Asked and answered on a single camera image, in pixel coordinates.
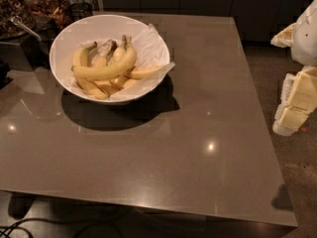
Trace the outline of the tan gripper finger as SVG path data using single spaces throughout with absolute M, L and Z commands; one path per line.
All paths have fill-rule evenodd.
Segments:
M 288 73 L 282 84 L 273 132 L 280 136 L 291 136 L 316 108 L 317 67 L 306 65 L 296 75 Z
M 293 45 L 294 27 L 295 27 L 294 23 L 290 24 L 285 29 L 280 31 L 278 34 L 274 35 L 273 38 L 270 40 L 270 43 L 273 46 L 276 46 L 279 48 L 291 48 Z

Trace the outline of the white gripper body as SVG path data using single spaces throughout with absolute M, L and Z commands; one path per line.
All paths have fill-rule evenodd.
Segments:
M 313 0 L 295 23 L 291 55 L 301 64 L 317 65 L 317 0 Z

